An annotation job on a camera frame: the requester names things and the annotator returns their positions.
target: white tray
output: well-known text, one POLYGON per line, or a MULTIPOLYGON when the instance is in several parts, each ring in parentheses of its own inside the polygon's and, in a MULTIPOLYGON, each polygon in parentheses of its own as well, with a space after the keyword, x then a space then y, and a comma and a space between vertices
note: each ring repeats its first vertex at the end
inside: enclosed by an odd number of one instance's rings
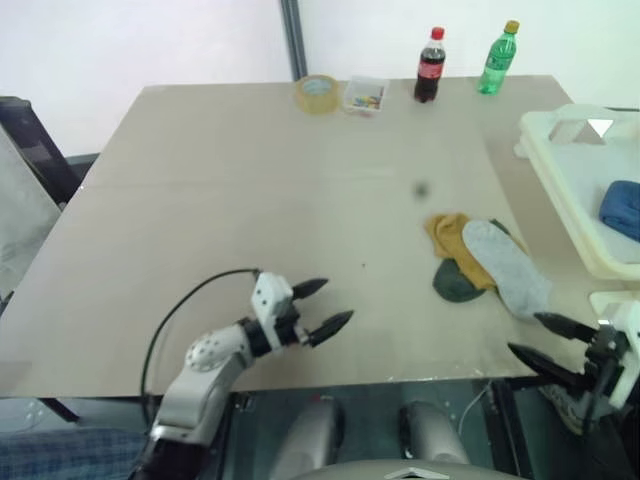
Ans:
POLYGON ((520 129, 516 154, 531 161, 589 272, 599 278, 640 280, 640 243, 598 218, 612 182, 640 182, 640 114, 565 105, 553 112, 526 113, 520 129), (611 122, 602 144, 576 139, 588 120, 611 122))

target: coca-cola bottle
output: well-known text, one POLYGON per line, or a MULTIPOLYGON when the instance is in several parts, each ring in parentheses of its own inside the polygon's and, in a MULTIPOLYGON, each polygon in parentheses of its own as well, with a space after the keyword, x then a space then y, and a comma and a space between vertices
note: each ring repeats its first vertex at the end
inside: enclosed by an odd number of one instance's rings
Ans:
POLYGON ((438 81, 442 75, 445 58, 442 37, 444 28, 434 27, 431 30, 431 40, 420 54, 418 81, 413 96, 422 103, 436 98, 438 92, 438 81))

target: table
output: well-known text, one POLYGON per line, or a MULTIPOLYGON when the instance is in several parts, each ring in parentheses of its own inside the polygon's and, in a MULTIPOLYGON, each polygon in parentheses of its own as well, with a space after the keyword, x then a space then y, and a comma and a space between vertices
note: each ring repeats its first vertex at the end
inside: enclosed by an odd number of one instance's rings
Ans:
MULTIPOLYGON (((0 321, 0 395, 137 395, 148 341, 193 285, 259 266, 331 283, 300 303, 312 327, 355 309, 316 350, 262 359, 238 389, 530 374, 507 341, 569 368, 584 346, 512 318, 496 295, 450 304, 422 224, 440 212, 498 218, 555 284, 553 310, 595 324, 592 279, 531 166, 512 152, 526 111, 569 102, 551 77, 497 97, 443 79, 436 102, 391 82, 377 118, 298 110, 290 84, 149 87, 67 206, 0 321), (415 195, 427 185, 427 196, 415 195)), ((201 333, 249 314, 251 282, 217 282, 159 345, 162 393, 201 333)))

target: bottle cap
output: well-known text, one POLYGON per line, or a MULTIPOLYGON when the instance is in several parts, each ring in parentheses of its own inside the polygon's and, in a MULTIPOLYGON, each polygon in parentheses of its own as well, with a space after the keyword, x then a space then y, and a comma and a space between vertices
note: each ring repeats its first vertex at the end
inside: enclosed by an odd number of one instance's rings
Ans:
POLYGON ((516 20, 509 20, 507 24, 504 26, 505 33, 518 33, 518 28, 520 27, 520 22, 516 20))
POLYGON ((444 37, 444 28, 433 27, 433 30, 431 30, 431 38, 433 38, 434 40, 442 40, 442 37, 444 37))

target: black cable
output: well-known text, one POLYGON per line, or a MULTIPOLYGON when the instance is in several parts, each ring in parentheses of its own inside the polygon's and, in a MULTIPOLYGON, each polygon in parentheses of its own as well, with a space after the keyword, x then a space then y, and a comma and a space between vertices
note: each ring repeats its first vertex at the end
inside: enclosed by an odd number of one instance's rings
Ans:
POLYGON ((156 331, 154 332, 153 337, 151 338, 151 342, 149 343, 149 346, 147 347, 147 355, 145 356, 145 359, 144 359, 144 365, 142 366, 142 376, 140 378, 140 406, 142 408, 142 418, 144 418, 144 421, 145 421, 145 424, 147 425, 147 428, 151 425, 151 416, 149 414, 149 409, 148 409, 148 405, 147 405, 147 398, 149 396, 147 394, 147 391, 146 391, 146 389, 147 389, 147 373, 149 371, 149 363, 151 362, 151 356, 153 355, 153 349, 154 349, 154 347, 156 345, 158 337, 160 336, 160 332, 162 331, 164 326, 167 324, 167 322, 171 319, 173 314, 176 313, 176 311, 187 300, 189 300, 193 296, 194 293, 196 293, 202 287, 204 287, 205 285, 213 282, 214 280, 218 280, 219 278, 227 277, 229 275, 236 275, 236 274, 240 274, 240 273, 251 273, 254 277, 257 277, 260 274, 260 269, 258 269, 258 268, 240 268, 240 269, 237 269, 237 270, 228 270, 226 272, 218 273, 216 275, 213 275, 212 277, 207 278, 206 280, 203 280, 198 285, 193 287, 189 293, 187 293, 184 297, 182 297, 180 299, 180 301, 178 303, 176 303, 175 306, 171 310, 169 310, 169 313, 167 313, 167 315, 162 319, 162 322, 160 322, 160 324, 156 328, 156 331))

